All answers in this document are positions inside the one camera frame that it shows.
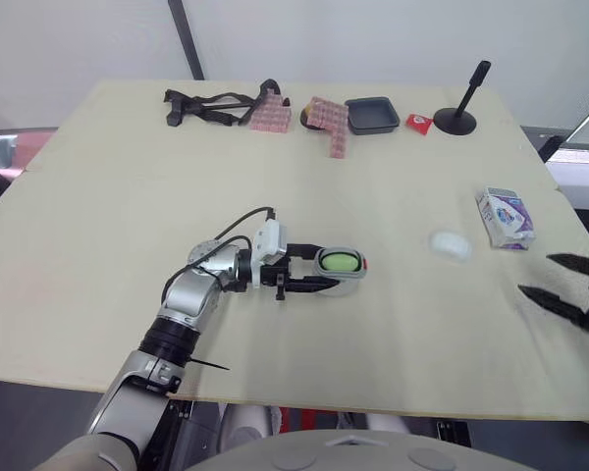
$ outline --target pink patterned cloth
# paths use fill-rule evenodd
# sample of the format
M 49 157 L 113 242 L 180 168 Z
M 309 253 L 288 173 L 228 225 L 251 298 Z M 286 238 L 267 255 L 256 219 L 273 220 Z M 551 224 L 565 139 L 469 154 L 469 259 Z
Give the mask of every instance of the pink patterned cloth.
M 344 159 L 347 150 L 349 108 L 318 96 L 312 97 L 310 103 L 312 106 L 307 113 L 307 123 L 329 131 L 332 136 L 330 156 L 335 159 Z
M 256 131 L 288 132 L 292 113 L 290 106 L 284 106 L 282 95 L 268 90 L 264 101 L 251 115 L 248 125 Z

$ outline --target wooden table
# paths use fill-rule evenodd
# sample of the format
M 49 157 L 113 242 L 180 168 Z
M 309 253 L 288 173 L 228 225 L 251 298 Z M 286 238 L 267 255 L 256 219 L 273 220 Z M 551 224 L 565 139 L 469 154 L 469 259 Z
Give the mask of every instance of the wooden table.
M 517 284 L 588 306 L 589 281 L 545 258 L 589 254 L 589 235 L 500 99 L 469 105 L 475 133 L 401 126 L 351 136 L 348 156 L 305 130 L 313 95 L 388 96 L 432 116 L 463 90 L 281 84 L 287 134 L 186 117 L 166 126 L 168 87 L 190 95 L 257 84 L 101 83 L 0 200 L 0 380 L 104 391 L 152 323 L 165 280 L 197 243 L 245 211 L 277 208 L 289 241 L 347 245 L 369 262 L 353 294 L 229 293 L 199 340 L 183 398 L 461 417 L 589 419 L 589 334 Z M 489 247 L 474 201 L 485 185 L 523 198 L 537 240 Z M 261 219 L 240 227 L 252 236 Z M 465 235 L 464 264 L 431 253 Z

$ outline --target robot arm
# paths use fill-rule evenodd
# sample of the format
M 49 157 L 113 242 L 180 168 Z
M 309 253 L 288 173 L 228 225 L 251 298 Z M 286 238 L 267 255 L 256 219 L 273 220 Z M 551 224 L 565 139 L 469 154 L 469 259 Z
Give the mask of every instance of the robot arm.
M 256 233 L 252 246 L 241 235 L 219 240 L 245 217 L 262 209 L 269 210 L 269 219 Z M 231 243 L 237 239 L 246 240 L 249 247 L 243 249 Z M 306 248 L 305 256 L 302 247 Z M 184 268 L 166 283 L 155 321 L 96 406 L 86 435 L 35 469 L 135 470 L 166 410 L 168 393 L 175 393 L 184 378 L 186 364 L 205 363 L 192 359 L 191 354 L 221 292 L 246 291 L 247 284 L 252 283 L 255 287 L 277 287 L 277 298 L 283 299 L 284 290 L 314 292 L 335 288 L 342 281 L 339 272 L 335 273 L 336 279 L 290 278 L 289 255 L 312 259 L 319 250 L 322 247 L 315 245 L 287 245 L 285 228 L 274 219 L 272 208 L 258 208 L 215 239 L 196 246 Z M 357 265 L 363 276 L 366 261 L 358 252 L 353 254 L 359 257 Z

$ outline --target sponge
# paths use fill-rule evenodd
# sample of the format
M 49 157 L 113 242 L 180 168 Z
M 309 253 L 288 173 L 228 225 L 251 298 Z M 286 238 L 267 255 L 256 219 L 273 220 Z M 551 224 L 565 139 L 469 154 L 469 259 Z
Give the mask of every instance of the sponge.
M 332 253 L 321 259 L 321 267 L 330 272 L 354 272 L 360 262 L 348 253 Z

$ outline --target black strap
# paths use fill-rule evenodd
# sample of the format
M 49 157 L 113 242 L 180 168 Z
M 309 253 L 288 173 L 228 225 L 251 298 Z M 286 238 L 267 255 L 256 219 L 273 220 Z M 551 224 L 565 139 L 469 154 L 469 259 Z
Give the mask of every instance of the black strap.
M 177 90 L 168 89 L 164 94 L 164 102 L 170 102 L 171 111 L 166 117 L 166 122 L 168 123 L 168 126 L 176 127 L 181 124 L 184 115 L 195 115 L 203 121 L 220 123 L 225 126 L 231 126 L 233 123 L 238 123 L 239 126 L 245 125 L 255 109 L 262 103 L 268 94 L 269 89 L 272 89 L 276 94 L 281 93 L 279 85 L 277 85 L 277 83 L 271 78 L 265 80 L 260 85 L 260 91 L 257 98 L 251 98 L 250 96 L 233 92 L 221 93 L 210 97 L 190 97 Z M 237 102 L 215 104 L 223 98 L 234 98 Z M 232 115 L 231 113 L 218 111 L 233 108 L 248 108 L 248 110 L 246 110 L 241 117 Z

